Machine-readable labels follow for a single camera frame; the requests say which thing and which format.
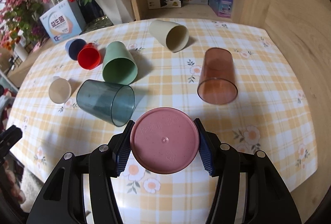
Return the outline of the white blue probiotic box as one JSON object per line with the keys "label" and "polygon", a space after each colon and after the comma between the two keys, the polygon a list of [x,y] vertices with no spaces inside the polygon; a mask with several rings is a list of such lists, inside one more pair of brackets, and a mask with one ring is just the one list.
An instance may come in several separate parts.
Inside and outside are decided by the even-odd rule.
{"label": "white blue probiotic box", "polygon": [[79,35],[86,26],[76,1],[62,0],[39,19],[54,44]]}

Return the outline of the pink blossom branch arrangement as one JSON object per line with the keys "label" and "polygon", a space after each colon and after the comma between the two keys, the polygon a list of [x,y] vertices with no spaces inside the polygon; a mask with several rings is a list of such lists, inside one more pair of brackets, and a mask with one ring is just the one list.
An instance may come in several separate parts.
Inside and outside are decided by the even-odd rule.
{"label": "pink blossom branch arrangement", "polygon": [[1,0],[1,4],[1,48],[14,50],[22,37],[32,43],[45,39],[46,30],[39,20],[43,0]]}

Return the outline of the pink plastic cup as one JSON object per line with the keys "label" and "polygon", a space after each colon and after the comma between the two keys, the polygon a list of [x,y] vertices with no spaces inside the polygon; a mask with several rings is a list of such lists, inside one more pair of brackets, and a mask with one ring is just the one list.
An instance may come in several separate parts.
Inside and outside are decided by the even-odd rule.
{"label": "pink plastic cup", "polygon": [[130,135],[133,156],[142,167],[158,174],[185,169],[199,149],[199,132],[184,112],[154,108],[141,115]]}

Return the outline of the purple small box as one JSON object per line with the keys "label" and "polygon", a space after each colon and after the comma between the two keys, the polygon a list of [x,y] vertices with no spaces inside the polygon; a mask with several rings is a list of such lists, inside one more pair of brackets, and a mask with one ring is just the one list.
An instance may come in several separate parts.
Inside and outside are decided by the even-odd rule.
{"label": "purple small box", "polygon": [[208,0],[208,5],[218,17],[231,17],[233,0]]}

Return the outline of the yellow plaid floral tablecloth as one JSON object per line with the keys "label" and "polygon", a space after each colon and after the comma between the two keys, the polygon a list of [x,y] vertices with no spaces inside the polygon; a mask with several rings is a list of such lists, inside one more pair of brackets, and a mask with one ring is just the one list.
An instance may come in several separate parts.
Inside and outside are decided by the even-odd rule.
{"label": "yellow plaid floral tablecloth", "polygon": [[[241,152],[263,150],[289,190],[318,168],[311,113],[289,63],[263,29],[202,19],[181,19],[190,45],[172,53],[149,33],[142,20],[83,36],[99,49],[120,41],[139,68],[132,84],[136,107],[132,118],[156,107],[174,107],[199,118],[205,129]],[[202,101],[197,88],[206,50],[228,50],[235,65],[237,98],[216,106]],[[121,131],[80,109],[72,95],[64,104],[51,102],[55,77],[68,79],[73,90],[88,80],[102,80],[102,68],[84,70],[72,61],[63,43],[44,51],[18,91],[8,120],[23,136],[12,154],[37,178],[47,177],[66,153],[85,154]],[[199,157],[173,175],[157,175],[130,157],[125,171],[112,181],[124,223],[204,223],[217,183]]]}

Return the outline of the brown transparent cup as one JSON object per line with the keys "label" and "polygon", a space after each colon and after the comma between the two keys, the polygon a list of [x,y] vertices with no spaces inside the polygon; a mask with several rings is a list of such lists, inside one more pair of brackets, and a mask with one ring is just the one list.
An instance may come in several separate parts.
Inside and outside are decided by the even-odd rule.
{"label": "brown transparent cup", "polygon": [[204,56],[198,96],[213,105],[234,101],[238,95],[232,54],[223,48],[212,47]]}

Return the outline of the white faceted vase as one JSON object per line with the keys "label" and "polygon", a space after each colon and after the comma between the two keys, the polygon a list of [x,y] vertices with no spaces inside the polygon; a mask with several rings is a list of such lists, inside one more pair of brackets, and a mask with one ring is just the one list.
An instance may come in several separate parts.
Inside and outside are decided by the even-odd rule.
{"label": "white faceted vase", "polygon": [[131,0],[95,0],[114,25],[133,22],[135,16]]}

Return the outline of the low wooden sideboard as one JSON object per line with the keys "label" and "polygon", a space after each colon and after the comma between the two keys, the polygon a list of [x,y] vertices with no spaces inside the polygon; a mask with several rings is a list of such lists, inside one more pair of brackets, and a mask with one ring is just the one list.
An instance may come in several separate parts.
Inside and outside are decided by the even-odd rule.
{"label": "low wooden sideboard", "polygon": [[45,50],[54,46],[54,43],[49,39],[45,42],[42,47],[35,52],[29,54],[27,59],[22,62],[18,67],[15,67],[14,70],[9,71],[7,77],[8,79],[17,87],[20,88],[22,82],[24,81],[26,75],[28,74],[30,68],[33,66],[34,62],[37,60],[39,55]]}

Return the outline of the green patterned tray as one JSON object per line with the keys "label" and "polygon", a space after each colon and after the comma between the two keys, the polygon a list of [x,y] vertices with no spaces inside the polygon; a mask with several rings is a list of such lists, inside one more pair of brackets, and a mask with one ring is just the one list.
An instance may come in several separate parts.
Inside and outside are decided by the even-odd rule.
{"label": "green patterned tray", "polygon": [[102,17],[96,18],[92,22],[88,23],[80,35],[111,26],[113,26],[112,21],[106,15],[103,15]]}

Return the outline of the teal transparent cup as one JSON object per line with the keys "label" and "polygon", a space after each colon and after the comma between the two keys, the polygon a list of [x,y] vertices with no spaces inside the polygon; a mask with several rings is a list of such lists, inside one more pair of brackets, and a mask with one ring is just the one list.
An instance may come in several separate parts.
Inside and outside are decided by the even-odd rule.
{"label": "teal transparent cup", "polygon": [[79,88],[76,103],[83,111],[121,127],[131,119],[135,94],[127,85],[89,79]]}

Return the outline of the beige plastic cup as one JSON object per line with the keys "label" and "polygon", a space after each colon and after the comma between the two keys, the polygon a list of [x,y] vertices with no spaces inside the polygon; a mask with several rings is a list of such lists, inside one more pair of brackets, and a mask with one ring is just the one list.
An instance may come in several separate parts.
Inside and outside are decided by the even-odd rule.
{"label": "beige plastic cup", "polygon": [[183,50],[189,39],[188,29],[175,22],[154,20],[149,32],[162,46],[174,53]]}

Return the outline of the small white cup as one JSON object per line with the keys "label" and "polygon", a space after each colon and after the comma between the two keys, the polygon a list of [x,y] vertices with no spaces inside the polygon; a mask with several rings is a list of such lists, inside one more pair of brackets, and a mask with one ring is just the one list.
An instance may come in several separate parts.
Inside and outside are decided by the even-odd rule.
{"label": "small white cup", "polygon": [[72,88],[67,79],[61,77],[53,77],[53,81],[49,86],[49,98],[55,104],[66,103],[72,93]]}

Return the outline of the green plastic cup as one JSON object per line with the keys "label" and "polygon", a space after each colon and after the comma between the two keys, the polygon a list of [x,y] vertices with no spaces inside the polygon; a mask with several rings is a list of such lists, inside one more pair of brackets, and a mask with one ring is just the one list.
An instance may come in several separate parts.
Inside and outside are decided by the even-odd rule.
{"label": "green plastic cup", "polygon": [[131,84],[138,69],[132,54],[120,41],[111,42],[104,55],[102,77],[105,82],[123,85]]}

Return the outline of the blue plastic cup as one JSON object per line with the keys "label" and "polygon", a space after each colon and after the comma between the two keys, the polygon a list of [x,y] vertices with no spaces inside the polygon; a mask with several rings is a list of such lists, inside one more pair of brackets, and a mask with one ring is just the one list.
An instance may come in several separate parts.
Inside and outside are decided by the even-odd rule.
{"label": "blue plastic cup", "polygon": [[86,45],[86,41],[83,39],[69,40],[65,45],[65,50],[71,60],[77,61],[79,52]]}

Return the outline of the red plastic cup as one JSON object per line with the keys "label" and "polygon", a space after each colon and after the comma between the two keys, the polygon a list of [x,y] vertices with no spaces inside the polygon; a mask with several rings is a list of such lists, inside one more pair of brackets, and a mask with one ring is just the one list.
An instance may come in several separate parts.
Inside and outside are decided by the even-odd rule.
{"label": "red plastic cup", "polygon": [[77,56],[79,66],[85,70],[92,70],[101,63],[101,54],[94,43],[87,43]]}

